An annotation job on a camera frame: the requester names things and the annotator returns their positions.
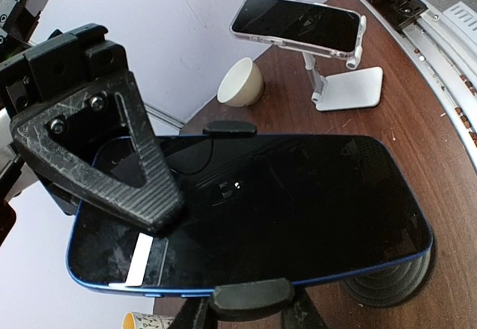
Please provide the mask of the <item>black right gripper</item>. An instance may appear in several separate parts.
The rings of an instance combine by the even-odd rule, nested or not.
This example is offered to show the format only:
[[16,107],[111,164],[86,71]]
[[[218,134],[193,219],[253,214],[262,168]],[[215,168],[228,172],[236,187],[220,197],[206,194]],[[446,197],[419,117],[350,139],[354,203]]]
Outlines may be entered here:
[[27,48],[1,62],[1,102],[20,113],[72,87],[127,69],[123,46],[105,38],[103,25],[90,23]]

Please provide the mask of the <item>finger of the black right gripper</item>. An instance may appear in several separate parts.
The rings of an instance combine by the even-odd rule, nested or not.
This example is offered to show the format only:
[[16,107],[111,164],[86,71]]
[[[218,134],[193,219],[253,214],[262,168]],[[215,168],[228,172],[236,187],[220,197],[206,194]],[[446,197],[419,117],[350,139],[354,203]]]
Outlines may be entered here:
[[[29,107],[13,117],[10,132],[39,176],[145,231],[161,231],[183,208],[183,195],[130,71],[114,72],[74,87],[59,101]],[[142,171],[135,185],[90,163],[104,143],[122,134],[129,136]]]
[[46,181],[46,190],[67,216],[77,215],[80,205],[80,199],[78,197],[65,191],[51,181]]

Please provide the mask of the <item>blue smartphone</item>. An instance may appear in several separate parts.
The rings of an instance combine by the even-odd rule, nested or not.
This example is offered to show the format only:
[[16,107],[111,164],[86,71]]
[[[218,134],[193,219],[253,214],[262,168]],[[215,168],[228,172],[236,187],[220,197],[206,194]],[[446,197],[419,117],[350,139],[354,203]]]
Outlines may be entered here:
[[207,296],[221,285],[337,281],[427,254],[432,230],[380,141],[358,135],[160,137],[185,205],[144,236],[87,203],[66,265],[88,289]]

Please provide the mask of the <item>black front phone stand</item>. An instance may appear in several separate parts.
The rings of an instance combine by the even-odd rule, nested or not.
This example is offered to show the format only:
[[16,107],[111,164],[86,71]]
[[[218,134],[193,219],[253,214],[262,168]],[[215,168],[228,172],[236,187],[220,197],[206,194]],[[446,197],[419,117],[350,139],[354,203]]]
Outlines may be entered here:
[[[201,135],[241,139],[261,134],[250,123],[218,121],[206,125]],[[422,257],[330,282],[338,282],[354,301],[368,307],[403,304],[422,289],[432,270],[432,236],[432,247]],[[283,328],[324,328],[325,322],[306,291],[324,283],[294,284],[286,278],[275,278],[217,286],[209,298],[189,299],[176,323],[189,328],[215,328],[219,321],[255,321],[277,313]]]

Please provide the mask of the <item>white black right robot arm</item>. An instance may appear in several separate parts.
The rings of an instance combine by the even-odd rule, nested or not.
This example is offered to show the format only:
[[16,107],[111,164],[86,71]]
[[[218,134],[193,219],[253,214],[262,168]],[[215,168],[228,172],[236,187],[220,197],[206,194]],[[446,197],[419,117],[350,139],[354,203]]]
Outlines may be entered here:
[[[29,43],[48,0],[1,0],[1,163],[6,198],[29,167],[56,195],[79,199],[142,230],[160,232],[183,197],[161,152],[124,47],[88,24]],[[131,185],[92,166],[116,135],[142,171]]]

